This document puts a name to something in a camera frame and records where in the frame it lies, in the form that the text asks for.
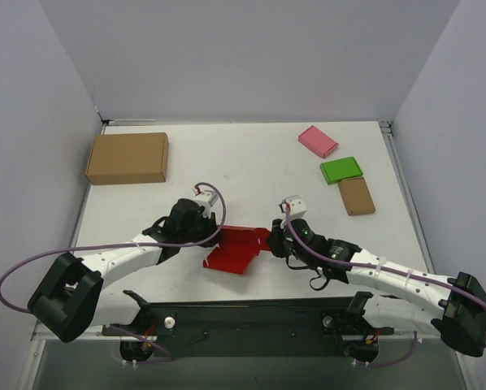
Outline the red paper box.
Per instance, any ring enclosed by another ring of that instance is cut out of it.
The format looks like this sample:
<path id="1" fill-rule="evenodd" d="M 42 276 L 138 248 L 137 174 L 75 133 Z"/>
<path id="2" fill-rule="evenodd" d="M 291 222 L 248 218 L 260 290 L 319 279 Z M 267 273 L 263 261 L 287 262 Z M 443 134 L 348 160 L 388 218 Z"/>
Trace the red paper box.
<path id="1" fill-rule="evenodd" d="M 271 251 L 266 228 L 224 226 L 221 233 L 222 240 L 203 261 L 206 269 L 243 275 L 262 251 Z"/>

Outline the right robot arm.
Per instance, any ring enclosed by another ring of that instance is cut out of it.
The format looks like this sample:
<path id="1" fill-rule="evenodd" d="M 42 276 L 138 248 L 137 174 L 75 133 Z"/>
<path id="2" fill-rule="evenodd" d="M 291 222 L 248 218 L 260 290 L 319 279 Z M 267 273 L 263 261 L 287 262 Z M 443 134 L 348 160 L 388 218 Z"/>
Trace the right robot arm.
<path id="1" fill-rule="evenodd" d="M 438 335 L 451 349 L 480 358 L 486 349 L 486 292 L 465 272 L 457 276 L 414 271 L 388 262 L 344 240 L 314 233 L 304 219 L 275 219 L 267 243 L 277 258 L 295 258 L 325 284 L 372 288 L 359 315 L 373 328 L 389 327 Z"/>

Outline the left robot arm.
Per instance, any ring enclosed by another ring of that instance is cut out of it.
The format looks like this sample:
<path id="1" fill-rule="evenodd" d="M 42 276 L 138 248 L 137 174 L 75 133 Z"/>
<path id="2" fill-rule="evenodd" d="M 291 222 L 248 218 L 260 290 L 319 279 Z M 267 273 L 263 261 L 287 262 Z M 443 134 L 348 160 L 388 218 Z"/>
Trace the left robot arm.
<path id="1" fill-rule="evenodd" d="M 211 210 L 218 200 L 219 195 L 209 190 L 179 199 L 168 216 L 135 236 L 127 247 L 92 249 L 81 258 L 71 252 L 60 254 L 29 299 L 29 312 L 66 343 L 90 326 L 106 324 L 106 314 L 97 309 L 104 288 L 165 262 L 184 246 L 211 248 L 221 241 Z"/>

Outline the green paper box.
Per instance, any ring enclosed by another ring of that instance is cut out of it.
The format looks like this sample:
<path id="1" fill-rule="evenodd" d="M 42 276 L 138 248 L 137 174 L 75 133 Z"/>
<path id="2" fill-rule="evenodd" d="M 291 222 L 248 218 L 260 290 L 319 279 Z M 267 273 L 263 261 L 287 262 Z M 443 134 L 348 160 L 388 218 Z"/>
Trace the green paper box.
<path id="1" fill-rule="evenodd" d="M 332 161 L 322 162 L 319 169 L 326 184 L 337 184 L 342 180 L 362 177 L 362 168 L 355 157 L 339 158 Z"/>

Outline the small brown cardboard box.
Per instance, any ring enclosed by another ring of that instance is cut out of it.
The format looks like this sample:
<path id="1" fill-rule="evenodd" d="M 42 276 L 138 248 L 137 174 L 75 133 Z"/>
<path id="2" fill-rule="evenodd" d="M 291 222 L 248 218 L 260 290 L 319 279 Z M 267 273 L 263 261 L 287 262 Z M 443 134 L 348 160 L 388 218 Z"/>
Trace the small brown cardboard box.
<path id="1" fill-rule="evenodd" d="M 367 182 L 363 177 L 339 182 L 341 198 L 348 216 L 371 215 L 376 212 Z"/>

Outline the large brown cardboard box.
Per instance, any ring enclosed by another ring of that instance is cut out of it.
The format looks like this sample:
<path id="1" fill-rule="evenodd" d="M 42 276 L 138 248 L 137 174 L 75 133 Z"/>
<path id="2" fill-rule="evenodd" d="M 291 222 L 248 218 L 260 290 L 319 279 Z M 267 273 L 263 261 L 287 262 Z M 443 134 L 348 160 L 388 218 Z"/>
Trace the large brown cardboard box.
<path id="1" fill-rule="evenodd" d="M 164 132 L 98 135 L 86 177 L 93 185 L 164 183 L 168 152 Z"/>

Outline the pink paper box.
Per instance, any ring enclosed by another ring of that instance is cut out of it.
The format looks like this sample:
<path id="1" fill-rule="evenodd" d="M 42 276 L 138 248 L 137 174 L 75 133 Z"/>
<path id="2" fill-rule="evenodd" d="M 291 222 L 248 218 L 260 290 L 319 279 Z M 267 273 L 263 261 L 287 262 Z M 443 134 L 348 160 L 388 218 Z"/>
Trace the pink paper box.
<path id="1" fill-rule="evenodd" d="M 333 140 L 314 125 L 309 126 L 302 132 L 297 140 L 320 158 L 326 158 L 339 146 L 337 141 Z"/>

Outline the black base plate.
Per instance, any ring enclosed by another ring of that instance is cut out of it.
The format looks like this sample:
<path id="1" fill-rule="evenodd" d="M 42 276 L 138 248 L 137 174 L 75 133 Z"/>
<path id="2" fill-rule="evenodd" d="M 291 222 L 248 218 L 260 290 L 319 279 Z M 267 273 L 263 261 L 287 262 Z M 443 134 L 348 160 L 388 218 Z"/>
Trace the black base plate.
<path id="1" fill-rule="evenodd" d="M 178 358 L 340 357 L 344 339 L 391 336 L 363 317 L 367 295 L 146 304 L 125 329 Z"/>

